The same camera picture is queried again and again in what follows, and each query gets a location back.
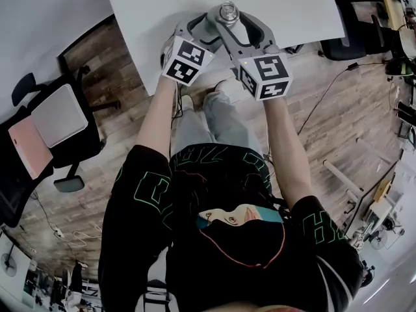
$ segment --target sleeve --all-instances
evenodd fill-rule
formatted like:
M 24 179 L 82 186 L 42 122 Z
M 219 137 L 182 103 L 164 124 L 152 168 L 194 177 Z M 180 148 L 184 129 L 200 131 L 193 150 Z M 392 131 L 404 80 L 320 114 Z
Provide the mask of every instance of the sleeve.
M 159 152 L 134 146 L 120 168 L 107 204 L 98 281 L 107 312 L 134 311 L 149 267 L 169 244 L 171 172 Z
M 307 196 L 291 211 L 305 248 L 313 259 L 310 274 L 318 283 L 312 288 L 310 311 L 345 311 L 361 287 L 363 269 L 356 250 L 345 239 L 318 199 Z

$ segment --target power strip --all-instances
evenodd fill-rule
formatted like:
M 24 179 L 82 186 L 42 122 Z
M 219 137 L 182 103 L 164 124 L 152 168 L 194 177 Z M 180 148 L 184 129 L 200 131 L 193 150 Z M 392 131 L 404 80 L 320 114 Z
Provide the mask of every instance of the power strip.
M 65 237 L 63 232 L 54 223 L 51 223 L 51 229 L 55 232 L 55 235 L 58 236 L 59 238 Z

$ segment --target white cube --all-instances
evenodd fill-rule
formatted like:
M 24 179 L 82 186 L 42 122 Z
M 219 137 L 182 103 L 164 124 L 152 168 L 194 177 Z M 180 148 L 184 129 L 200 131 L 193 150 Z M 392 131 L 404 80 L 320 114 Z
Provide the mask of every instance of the white cube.
M 286 95 L 293 76 L 285 53 L 239 60 L 238 78 L 256 101 Z
M 214 53 L 175 36 L 165 54 L 162 74 L 190 86 L 214 57 Z

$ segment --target white cable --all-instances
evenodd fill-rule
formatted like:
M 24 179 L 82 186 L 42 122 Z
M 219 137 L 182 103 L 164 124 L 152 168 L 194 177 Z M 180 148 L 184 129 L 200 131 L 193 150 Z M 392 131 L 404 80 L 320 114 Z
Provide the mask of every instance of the white cable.
M 94 227 L 95 227 L 95 229 L 96 229 L 97 231 L 99 231 L 99 232 L 103 232 L 103 230 L 102 230 L 99 226 L 94 226 Z M 80 244 L 77 244 L 76 242 L 71 242 L 71 241 L 69 241 L 69 240 L 63 239 L 62 237 L 59 237 L 56 233 L 55 233 L 55 236 L 56 236 L 56 237 L 58 237 L 60 240 L 62 240 L 62 241 L 64 241 L 64 242 L 67 242 L 67 243 L 69 243 L 69 244 L 73 244 L 73 245 L 78 246 L 78 247 L 84 247 L 84 246 L 88 245 L 88 244 L 87 244 L 87 243 L 86 243 L 83 239 L 79 238 L 76 234 L 82 234 L 82 235 L 84 235 L 85 237 L 87 237 L 87 238 L 89 238 L 89 239 L 99 239 L 99 238 L 101 238 L 101 237 L 102 237 L 102 235 L 92 237 L 92 236 L 87 235 L 86 233 L 84 233 L 84 232 L 82 232 L 82 231 L 74 231 L 74 232 L 72 233 L 73 237 L 74 237 L 75 239 L 78 239 L 79 241 L 81 241 L 81 242 L 83 243 L 83 245 L 80 245 Z

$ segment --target white pipe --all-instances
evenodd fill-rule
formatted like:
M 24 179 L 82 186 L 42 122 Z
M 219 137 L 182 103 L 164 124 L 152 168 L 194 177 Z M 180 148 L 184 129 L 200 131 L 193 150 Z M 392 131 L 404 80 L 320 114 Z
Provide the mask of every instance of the white pipe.
M 357 198 L 362 197 L 363 191 L 359 189 L 359 187 L 354 184 L 349 178 L 344 175 L 341 171 L 339 171 L 329 160 L 324 161 L 324 166 L 332 172 L 332 174 L 337 177 L 339 180 L 341 180 L 350 190 L 353 194 L 357 196 Z
M 351 190 L 346 190 L 346 193 L 352 199 L 352 201 L 354 201 L 354 202 L 359 201 L 359 198 Z

